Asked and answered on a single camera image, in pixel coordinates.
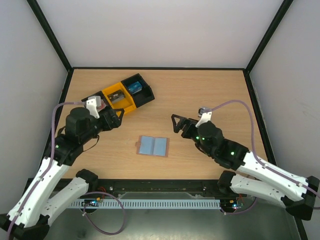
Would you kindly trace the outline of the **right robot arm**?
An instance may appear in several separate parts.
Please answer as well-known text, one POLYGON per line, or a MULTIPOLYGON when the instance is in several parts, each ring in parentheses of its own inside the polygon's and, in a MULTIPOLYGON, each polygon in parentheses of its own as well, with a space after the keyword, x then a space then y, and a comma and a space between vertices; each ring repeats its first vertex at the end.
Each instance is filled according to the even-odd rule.
POLYGON ((211 115, 206 112, 195 120, 173 114, 171 120, 175 133, 182 132, 183 138, 193 140, 200 152, 225 168, 218 180, 218 191, 224 196, 251 195, 284 208, 296 218, 311 220, 320 180, 283 170, 246 146, 225 138, 212 123, 211 115))

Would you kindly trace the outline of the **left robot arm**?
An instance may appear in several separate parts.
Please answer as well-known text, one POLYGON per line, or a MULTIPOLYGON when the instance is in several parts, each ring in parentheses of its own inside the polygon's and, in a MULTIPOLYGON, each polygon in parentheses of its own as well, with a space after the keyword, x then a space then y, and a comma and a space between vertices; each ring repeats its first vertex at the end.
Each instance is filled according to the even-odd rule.
POLYGON ((99 134, 122 124, 124 110, 103 109, 96 114, 85 107, 73 108, 65 120, 64 133, 54 136, 40 168, 17 204, 1 214, 0 227, 7 237, 42 240, 56 218, 76 199, 97 195, 98 176, 82 169, 54 197, 60 179, 84 151, 84 145, 99 134))

